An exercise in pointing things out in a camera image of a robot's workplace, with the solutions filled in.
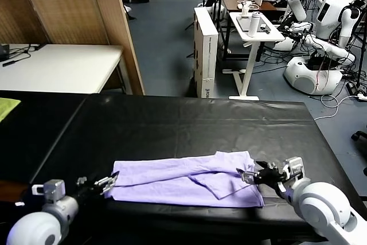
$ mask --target white bottle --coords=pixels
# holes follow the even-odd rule
[[[251,22],[250,22],[250,28],[248,30],[248,36],[254,37],[257,33],[257,29],[259,27],[260,17],[262,13],[259,11],[254,11],[252,13]]]

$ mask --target desk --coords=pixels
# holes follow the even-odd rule
[[[44,97],[52,101],[55,94]],[[30,108],[30,99],[24,100],[24,104]],[[39,103],[34,101],[32,105],[35,108]],[[62,104],[52,107],[53,112],[62,107]],[[25,135],[18,135],[19,141]],[[199,156],[216,150],[249,150],[254,159],[277,164],[298,155],[313,181],[339,187],[353,208],[367,218],[365,206],[303,103],[88,95],[55,143],[35,182],[61,178],[71,193],[75,179],[109,174],[115,160]],[[14,154],[21,158],[27,152]],[[9,173],[11,177],[18,172]],[[217,241],[215,244],[219,240],[224,244],[243,242],[244,238],[248,243],[261,238],[321,240],[272,190],[262,186],[261,193],[265,207],[248,209],[107,200],[104,219],[90,221],[95,231],[84,227],[85,224],[81,229],[88,231],[87,238],[91,234],[103,237],[106,232],[119,235],[127,228],[140,235],[144,232],[148,237],[152,232],[161,233],[164,243],[169,242],[169,234],[172,241],[200,236]]]
[[[238,4],[237,1],[239,0],[223,0],[224,6],[226,7],[229,13],[240,11],[240,9],[237,7],[237,4]],[[274,13],[276,11],[276,8],[273,5],[271,5],[270,2],[263,2],[258,11],[262,12],[264,15],[270,15],[271,13]],[[222,40],[224,41],[224,52],[223,52],[223,58],[222,58],[223,62],[225,62],[226,59],[247,59],[248,58],[248,55],[244,55],[244,54],[228,54],[227,51],[228,51],[229,36],[231,34],[231,28],[232,28],[232,21],[231,21],[231,17],[228,16],[225,37],[223,35],[223,30],[220,27],[220,34],[222,36]]]
[[[11,44],[10,49],[24,47]],[[48,44],[29,53],[28,59],[0,66],[0,90],[99,93],[122,58],[121,47],[111,45]],[[121,66],[123,61],[118,66],[122,80]]]
[[[232,19],[241,39],[246,42],[251,42],[251,52],[249,54],[247,66],[245,70],[239,71],[223,71],[223,73],[233,74],[235,78],[237,90],[239,92],[239,96],[230,96],[230,99],[236,100],[259,100],[257,96],[247,96],[247,89],[249,86],[249,82],[252,75],[253,66],[256,62],[256,56],[259,54],[260,43],[269,42],[269,41],[283,41],[285,37],[281,34],[280,31],[264,16],[261,15],[261,19],[265,22],[266,25],[270,28],[270,33],[267,34],[265,32],[259,33],[257,32],[254,37],[250,37],[247,33],[242,31],[240,27],[237,17],[241,16],[241,13],[229,13],[230,18]],[[245,73],[243,81],[241,81],[240,73]]]
[[[0,180],[32,182],[87,95],[0,91],[20,104],[0,123]]]

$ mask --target white cardboard box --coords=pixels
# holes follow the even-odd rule
[[[205,7],[194,9],[194,79],[197,96],[199,98],[212,98],[216,73],[218,31]]]

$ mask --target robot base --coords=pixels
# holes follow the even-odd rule
[[[331,95],[343,75],[339,70],[309,70],[305,57],[294,57],[287,64],[284,77],[295,89],[309,95]]]

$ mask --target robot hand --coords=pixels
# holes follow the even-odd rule
[[[367,222],[350,206],[348,198],[337,187],[325,182],[311,183],[304,176],[300,157],[287,159],[281,172],[274,163],[257,163],[263,168],[258,172],[237,169],[243,181],[274,188],[279,197],[293,206],[300,218],[331,244],[365,244]]]
[[[50,180],[44,185],[33,185],[32,194],[43,195],[46,204],[41,212],[30,213],[15,223],[7,237],[7,245],[57,245],[69,232],[69,225],[79,207],[94,196],[108,192],[116,183],[118,172],[98,181],[86,177],[77,181],[77,193],[65,195],[63,180]]]

